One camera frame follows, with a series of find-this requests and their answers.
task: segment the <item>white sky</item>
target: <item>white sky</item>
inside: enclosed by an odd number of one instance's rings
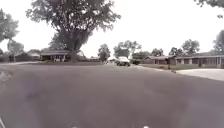
[[[20,33],[14,38],[25,45],[25,50],[42,49],[48,46],[54,30],[45,23],[35,23],[26,18],[25,10],[31,0],[0,0],[0,8],[19,20]],[[107,43],[113,53],[118,42],[136,40],[143,50],[162,48],[168,54],[171,47],[179,48],[187,39],[198,40],[201,52],[213,48],[212,41],[224,29],[224,20],[217,18],[222,13],[217,8],[200,8],[194,0],[115,0],[115,11],[122,19],[107,32],[95,31],[81,49],[88,57],[96,56],[101,44]],[[7,50],[7,41],[0,48]]]

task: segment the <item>lawn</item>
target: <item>lawn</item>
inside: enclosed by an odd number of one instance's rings
[[[30,63],[30,65],[93,66],[93,65],[102,65],[102,64],[100,61],[77,61],[76,63],[40,61],[39,63]]]
[[[140,64],[140,66],[168,70],[168,65]],[[199,67],[196,65],[170,65],[170,70],[187,70],[187,69],[197,69],[197,68]]]

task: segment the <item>car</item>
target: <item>car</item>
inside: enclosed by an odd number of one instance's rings
[[[130,61],[125,56],[118,57],[116,63],[117,63],[117,66],[131,66]]]

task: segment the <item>bush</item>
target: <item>bush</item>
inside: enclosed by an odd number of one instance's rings
[[[160,69],[164,69],[165,67],[164,67],[164,66],[159,66],[159,68],[160,68]]]
[[[140,61],[137,61],[137,60],[133,60],[133,62],[132,62],[133,64],[135,64],[135,65],[139,65],[140,64]]]

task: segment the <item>asphalt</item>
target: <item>asphalt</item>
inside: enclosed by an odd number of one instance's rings
[[[224,127],[221,81],[111,64],[2,68],[6,128]]]

